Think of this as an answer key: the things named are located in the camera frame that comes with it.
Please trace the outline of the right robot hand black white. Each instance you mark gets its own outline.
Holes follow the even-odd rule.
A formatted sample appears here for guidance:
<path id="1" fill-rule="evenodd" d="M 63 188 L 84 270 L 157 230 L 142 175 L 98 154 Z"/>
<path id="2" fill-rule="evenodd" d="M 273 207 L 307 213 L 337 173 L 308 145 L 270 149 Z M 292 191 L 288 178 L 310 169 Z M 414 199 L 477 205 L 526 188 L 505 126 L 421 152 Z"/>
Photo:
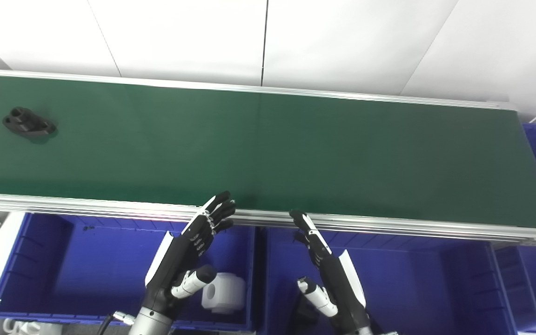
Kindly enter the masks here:
<path id="1" fill-rule="evenodd" d="M 334 255 L 305 212 L 291 210 L 289 216 L 300 230 L 295 233 L 295 239 L 306 246 L 322 280 L 319 285 L 308 276 L 298 278 L 300 293 L 329 319 L 336 335 L 372 335 L 364 291 L 348 250 L 340 256 Z"/>

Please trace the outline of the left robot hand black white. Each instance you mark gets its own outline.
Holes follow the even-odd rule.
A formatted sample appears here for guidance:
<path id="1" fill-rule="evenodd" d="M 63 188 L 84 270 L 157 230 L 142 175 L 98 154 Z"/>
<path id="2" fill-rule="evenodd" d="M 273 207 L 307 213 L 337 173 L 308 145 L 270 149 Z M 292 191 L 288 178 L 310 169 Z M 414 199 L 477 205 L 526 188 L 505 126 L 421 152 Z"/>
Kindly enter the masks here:
<path id="1" fill-rule="evenodd" d="M 172 239 L 147 282 L 141 308 L 144 316 L 176 320 L 185 301 L 216 278 L 217 271 L 212 265 L 196 265 L 210 248 L 214 236 L 233 226 L 230 216 L 235 211 L 236 203 L 230 192 L 219 193 L 211 197 Z"/>

